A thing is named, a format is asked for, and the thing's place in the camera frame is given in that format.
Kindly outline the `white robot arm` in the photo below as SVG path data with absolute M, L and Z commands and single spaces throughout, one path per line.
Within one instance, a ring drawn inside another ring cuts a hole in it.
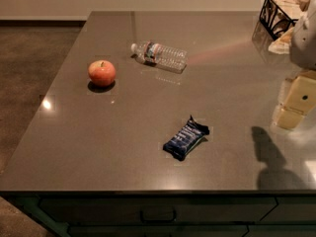
M 316 107 L 316 1 L 293 29 L 289 56 L 301 71 L 283 81 L 274 124 L 292 130 Z

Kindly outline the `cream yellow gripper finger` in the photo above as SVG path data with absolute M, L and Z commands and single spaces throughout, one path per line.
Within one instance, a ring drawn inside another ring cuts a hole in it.
M 316 107 L 316 71 L 302 70 L 281 84 L 276 126 L 292 130 Z

